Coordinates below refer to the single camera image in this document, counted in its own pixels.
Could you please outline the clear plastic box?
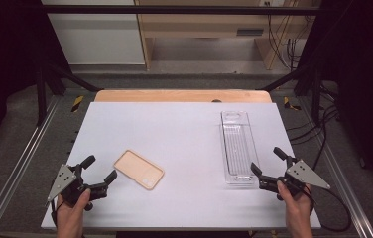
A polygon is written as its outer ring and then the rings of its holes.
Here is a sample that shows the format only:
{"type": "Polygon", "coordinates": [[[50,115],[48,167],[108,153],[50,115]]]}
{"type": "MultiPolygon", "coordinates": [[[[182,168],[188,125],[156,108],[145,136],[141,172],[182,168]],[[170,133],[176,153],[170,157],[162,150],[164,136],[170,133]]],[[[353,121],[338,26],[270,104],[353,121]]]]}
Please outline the clear plastic box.
{"type": "Polygon", "coordinates": [[[225,180],[230,185],[253,185],[257,177],[251,164],[259,162],[248,114],[222,111],[220,117],[225,180]]]}

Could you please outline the wooden table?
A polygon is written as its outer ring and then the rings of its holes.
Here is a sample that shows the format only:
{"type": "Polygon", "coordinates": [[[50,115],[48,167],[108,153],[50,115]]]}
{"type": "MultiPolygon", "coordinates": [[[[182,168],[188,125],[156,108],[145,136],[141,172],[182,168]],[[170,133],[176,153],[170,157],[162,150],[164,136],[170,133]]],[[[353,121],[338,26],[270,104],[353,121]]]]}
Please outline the wooden table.
{"type": "Polygon", "coordinates": [[[271,103],[264,90],[242,89],[118,89],[101,90],[95,102],[233,102],[271,103]]]}

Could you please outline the black horizontal frame bar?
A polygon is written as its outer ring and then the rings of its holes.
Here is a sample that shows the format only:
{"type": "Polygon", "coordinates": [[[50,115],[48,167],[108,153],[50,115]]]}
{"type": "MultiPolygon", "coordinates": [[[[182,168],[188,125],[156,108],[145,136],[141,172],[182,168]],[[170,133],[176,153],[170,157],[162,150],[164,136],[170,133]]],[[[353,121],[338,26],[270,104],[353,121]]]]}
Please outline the black horizontal frame bar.
{"type": "Polygon", "coordinates": [[[55,14],[191,14],[191,15],[293,15],[315,16],[315,7],[229,7],[229,6],[129,6],[129,5],[43,5],[41,9],[55,14]]]}

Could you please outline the grey label plate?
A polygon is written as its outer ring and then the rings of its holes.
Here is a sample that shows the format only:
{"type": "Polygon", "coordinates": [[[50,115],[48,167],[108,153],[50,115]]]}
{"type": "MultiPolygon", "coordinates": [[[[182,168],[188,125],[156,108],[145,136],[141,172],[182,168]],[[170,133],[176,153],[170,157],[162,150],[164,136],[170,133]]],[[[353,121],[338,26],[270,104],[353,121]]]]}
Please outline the grey label plate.
{"type": "Polygon", "coordinates": [[[260,37],[263,36],[264,29],[237,29],[237,37],[260,37]]]}

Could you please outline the black frame strut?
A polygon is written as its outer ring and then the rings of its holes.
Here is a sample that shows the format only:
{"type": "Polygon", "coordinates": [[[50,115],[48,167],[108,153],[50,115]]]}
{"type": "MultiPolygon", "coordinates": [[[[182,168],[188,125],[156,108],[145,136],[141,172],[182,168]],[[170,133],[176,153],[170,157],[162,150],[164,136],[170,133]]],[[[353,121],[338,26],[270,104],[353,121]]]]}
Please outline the black frame strut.
{"type": "Polygon", "coordinates": [[[297,81],[294,89],[296,96],[307,95],[309,90],[311,90],[311,119],[316,125],[319,125],[321,78],[319,70],[315,66],[303,65],[267,86],[262,87],[262,90],[270,92],[293,79],[297,81]]]}
{"type": "Polygon", "coordinates": [[[65,70],[52,63],[40,66],[36,71],[38,126],[42,125],[47,118],[46,86],[50,88],[53,95],[63,95],[66,91],[66,87],[62,83],[63,78],[69,79],[71,82],[88,91],[100,91],[99,87],[84,81],[78,76],[75,76],[70,70],[65,70]]]}

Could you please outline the beige phone case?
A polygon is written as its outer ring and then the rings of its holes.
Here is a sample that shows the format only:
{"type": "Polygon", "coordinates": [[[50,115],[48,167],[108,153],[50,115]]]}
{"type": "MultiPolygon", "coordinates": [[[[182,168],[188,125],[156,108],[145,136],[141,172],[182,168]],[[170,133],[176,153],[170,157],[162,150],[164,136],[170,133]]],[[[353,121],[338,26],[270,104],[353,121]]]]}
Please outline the beige phone case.
{"type": "Polygon", "coordinates": [[[131,150],[116,160],[114,168],[147,190],[154,189],[165,174],[162,168],[131,150]]]}

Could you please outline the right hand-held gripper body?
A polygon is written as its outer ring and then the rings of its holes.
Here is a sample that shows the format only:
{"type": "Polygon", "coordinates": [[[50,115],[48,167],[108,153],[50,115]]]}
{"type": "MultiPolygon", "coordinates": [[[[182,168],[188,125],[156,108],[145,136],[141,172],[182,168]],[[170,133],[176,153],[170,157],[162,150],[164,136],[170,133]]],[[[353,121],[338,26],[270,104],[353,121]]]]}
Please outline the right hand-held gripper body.
{"type": "Polygon", "coordinates": [[[330,189],[330,185],[303,160],[299,160],[286,168],[285,173],[277,178],[264,176],[262,172],[259,172],[260,189],[279,194],[278,181],[286,186],[292,196],[304,192],[307,184],[330,189]]]}

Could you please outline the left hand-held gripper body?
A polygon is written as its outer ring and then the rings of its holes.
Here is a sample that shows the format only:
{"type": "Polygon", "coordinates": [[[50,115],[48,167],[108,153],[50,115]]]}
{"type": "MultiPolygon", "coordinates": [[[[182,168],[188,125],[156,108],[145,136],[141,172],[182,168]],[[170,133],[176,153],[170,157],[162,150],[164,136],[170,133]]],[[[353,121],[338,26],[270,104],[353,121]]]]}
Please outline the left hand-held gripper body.
{"type": "Polygon", "coordinates": [[[47,202],[52,202],[59,194],[63,201],[70,206],[75,206],[80,196],[87,190],[90,190],[90,201],[101,199],[107,196],[108,178],[102,183],[87,184],[82,178],[82,171],[87,166],[77,164],[76,166],[62,165],[57,176],[53,180],[50,193],[47,196],[47,202]]]}

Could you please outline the white cabinet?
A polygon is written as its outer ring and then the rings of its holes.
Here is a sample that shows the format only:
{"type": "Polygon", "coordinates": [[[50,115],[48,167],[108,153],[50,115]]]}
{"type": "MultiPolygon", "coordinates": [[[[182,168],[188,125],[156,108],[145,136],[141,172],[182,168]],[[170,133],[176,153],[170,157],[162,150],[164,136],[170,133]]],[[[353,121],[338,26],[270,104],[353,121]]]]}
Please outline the white cabinet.
{"type": "Polygon", "coordinates": [[[70,65],[144,64],[135,14],[49,14],[70,65]]]}

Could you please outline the aluminium rail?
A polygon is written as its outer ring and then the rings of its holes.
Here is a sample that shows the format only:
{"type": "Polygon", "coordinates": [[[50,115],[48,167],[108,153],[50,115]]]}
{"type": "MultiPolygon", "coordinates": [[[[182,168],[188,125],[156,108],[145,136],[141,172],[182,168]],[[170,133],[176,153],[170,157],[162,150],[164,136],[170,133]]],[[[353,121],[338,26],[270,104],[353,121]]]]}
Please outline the aluminium rail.
{"type": "Polygon", "coordinates": [[[62,98],[60,96],[53,96],[51,102],[47,107],[47,114],[42,123],[36,127],[29,142],[25,146],[17,164],[13,168],[13,171],[8,176],[7,181],[3,185],[0,192],[0,219],[2,218],[10,200],[15,193],[32,157],[35,155],[50,123],[54,117],[57,107],[59,106],[62,98]]]}
{"type": "Polygon", "coordinates": [[[320,133],[315,136],[319,145],[318,154],[323,157],[334,185],[343,200],[343,203],[349,209],[353,227],[357,231],[359,238],[373,238],[373,227],[366,216],[354,189],[351,187],[349,180],[340,167],[332,148],[327,143],[326,114],[336,113],[336,107],[333,104],[330,104],[325,106],[324,110],[319,110],[320,124],[316,125],[311,119],[311,102],[305,97],[299,97],[298,100],[305,115],[308,117],[310,124],[320,127],[320,133]]]}

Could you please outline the person's right hand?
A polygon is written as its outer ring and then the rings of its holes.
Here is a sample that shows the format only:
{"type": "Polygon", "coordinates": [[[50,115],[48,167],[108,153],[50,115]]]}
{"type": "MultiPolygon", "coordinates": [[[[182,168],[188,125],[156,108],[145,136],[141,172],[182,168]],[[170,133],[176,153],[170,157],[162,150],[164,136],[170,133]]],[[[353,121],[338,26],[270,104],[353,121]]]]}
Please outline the person's right hand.
{"type": "Polygon", "coordinates": [[[287,187],[277,182],[279,195],[286,204],[286,220],[307,222],[311,216],[311,200],[304,194],[292,196],[287,187]]]}

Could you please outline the light wooden desk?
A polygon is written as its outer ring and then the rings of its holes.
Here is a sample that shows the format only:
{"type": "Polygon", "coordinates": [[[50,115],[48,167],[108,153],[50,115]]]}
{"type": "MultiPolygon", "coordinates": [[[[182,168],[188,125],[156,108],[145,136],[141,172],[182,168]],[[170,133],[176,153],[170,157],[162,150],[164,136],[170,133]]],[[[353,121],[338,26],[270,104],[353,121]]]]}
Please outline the light wooden desk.
{"type": "MultiPolygon", "coordinates": [[[[318,7],[322,0],[134,0],[137,6],[318,7]]],[[[140,14],[142,37],[248,38],[255,41],[267,70],[280,63],[288,39],[305,39],[313,16],[140,14]],[[260,37],[237,37],[237,29],[264,29],[260,37]]]]}

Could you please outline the black curtain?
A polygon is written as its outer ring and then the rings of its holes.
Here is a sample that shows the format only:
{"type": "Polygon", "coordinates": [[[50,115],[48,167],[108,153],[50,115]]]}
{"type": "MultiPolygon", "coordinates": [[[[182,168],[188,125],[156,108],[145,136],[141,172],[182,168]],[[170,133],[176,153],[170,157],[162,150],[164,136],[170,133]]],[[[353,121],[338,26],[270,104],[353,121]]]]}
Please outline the black curtain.
{"type": "Polygon", "coordinates": [[[37,60],[70,71],[42,0],[0,0],[0,124],[7,98],[36,83],[37,60]]]}
{"type": "Polygon", "coordinates": [[[332,12],[315,18],[301,63],[313,61],[311,54],[333,29],[333,42],[318,55],[318,70],[323,80],[337,83],[339,108],[373,167],[373,0],[320,0],[320,8],[332,12]]]}

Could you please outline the person's left hand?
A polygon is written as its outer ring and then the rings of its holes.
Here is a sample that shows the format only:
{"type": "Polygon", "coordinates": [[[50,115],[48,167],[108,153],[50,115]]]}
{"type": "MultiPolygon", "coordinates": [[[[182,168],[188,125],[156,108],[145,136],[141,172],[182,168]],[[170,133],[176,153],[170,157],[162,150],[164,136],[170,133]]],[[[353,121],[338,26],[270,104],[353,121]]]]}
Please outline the person's left hand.
{"type": "Polygon", "coordinates": [[[83,226],[83,212],[89,203],[90,190],[87,189],[79,197],[76,205],[68,205],[61,195],[58,196],[59,208],[57,209],[58,228],[75,229],[83,226]]]}

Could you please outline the white table mat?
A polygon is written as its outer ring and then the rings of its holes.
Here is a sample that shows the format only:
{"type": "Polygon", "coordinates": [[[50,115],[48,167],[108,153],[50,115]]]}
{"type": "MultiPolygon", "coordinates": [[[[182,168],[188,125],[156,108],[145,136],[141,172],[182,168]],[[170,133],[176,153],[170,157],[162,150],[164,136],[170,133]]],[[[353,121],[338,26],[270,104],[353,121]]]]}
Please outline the white table mat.
{"type": "Polygon", "coordinates": [[[125,175],[107,197],[84,215],[87,228],[104,230],[257,230],[282,228],[285,205],[256,185],[226,182],[222,158],[221,114],[247,113],[259,166],[278,177],[286,164],[273,152],[293,150],[274,103],[109,103],[89,105],[68,158],[88,156],[87,183],[103,180],[116,160],[131,150],[164,170],[147,190],[125,175]]]}

